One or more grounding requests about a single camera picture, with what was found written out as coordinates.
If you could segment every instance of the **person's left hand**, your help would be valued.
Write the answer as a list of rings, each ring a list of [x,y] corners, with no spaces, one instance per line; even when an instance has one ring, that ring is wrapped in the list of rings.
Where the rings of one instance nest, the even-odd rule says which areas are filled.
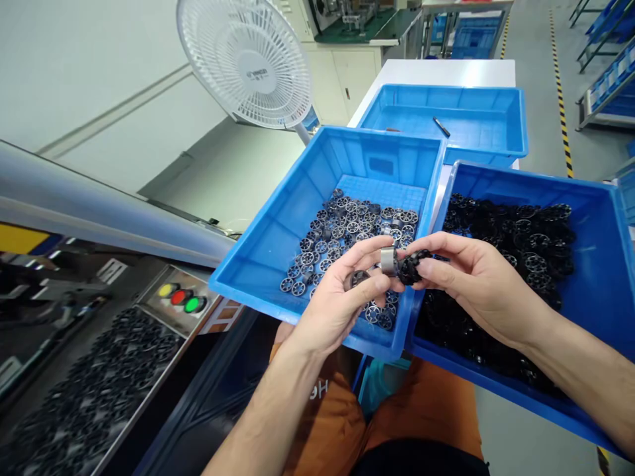
[[[380,249],[392,246],[390,236],[377,236],[355,243],[324,274],[313,298],[288,341],[297,350],[317,353],[324,358],[338,348],[355,325],[357,316],[367,302],[384,307],[386,291],[403,292],[405,286],[397,278],[389,278],[379,268],[370,271],[370,278],[348,292],[344,280],[354,270],[367,270],[380,261]],[[405,256],[398,250],[399,258]]]

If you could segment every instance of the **fan grille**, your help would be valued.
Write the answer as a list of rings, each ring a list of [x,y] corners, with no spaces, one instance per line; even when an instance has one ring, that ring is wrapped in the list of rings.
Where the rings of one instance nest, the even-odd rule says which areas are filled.
[[[300,41],[267,0],[179,0],[183,48],[200,82],[238,116],[291,128],[312,104]]]

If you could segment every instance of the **orange pants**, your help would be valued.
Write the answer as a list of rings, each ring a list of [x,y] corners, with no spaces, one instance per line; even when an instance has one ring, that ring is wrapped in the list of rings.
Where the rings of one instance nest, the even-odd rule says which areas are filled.
[[[270,361],[289,333],[278,330]],[[440,441],[483,460],[474,384],[414,358],[402,387],[366,426],[334,352],[319,373],[284,474],[346,476],[363,453],[397,438]]]

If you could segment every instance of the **yellow and black hazard tape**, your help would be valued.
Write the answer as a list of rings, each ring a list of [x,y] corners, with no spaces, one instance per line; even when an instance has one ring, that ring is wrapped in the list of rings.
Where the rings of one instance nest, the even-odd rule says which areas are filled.
[[[509,15],[507,15],[507,21],[505,22],[505,30],[503,31],[503,46],[501,47],[501,60],[505,59],[505,47],[507,45],[507,33],[509,33]]]
[[[560,81],[560,67],[558,66],[558,49],[556,48],[556,29],[554,27],[554,13],[549,9],[549,27],[551,29],[551,53],[554,58],[554,71],[556,73],[556,85],[558,87],[558,108],[560,109],[560,130],[562,132],[562,145],[567,161],[567,177],[573,178],[573,163],[571,162],[571,149],[569,148],[569,134],[567,133],[567,118],[564,113],[564,98],[562,97],[562,82]]]
[[[611,470],[609,469],[609,452],[604,448],[597,448],[597,462],[600,465],[600,476],[611,476]]]

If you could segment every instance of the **white wall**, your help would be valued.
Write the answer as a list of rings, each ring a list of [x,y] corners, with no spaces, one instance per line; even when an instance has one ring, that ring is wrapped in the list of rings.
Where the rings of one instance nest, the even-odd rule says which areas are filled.
[[[303,150],[294,132],[231,123],[190,149],[194,165],[154,198],[245,231]]]
[[[57,162],[137,192],[225,117],[190,75]]]
[[[1,2],[0,138],[38,151],[186,63],[176,0]],[[190,76],[58,161],[136,192],[226,116]]]

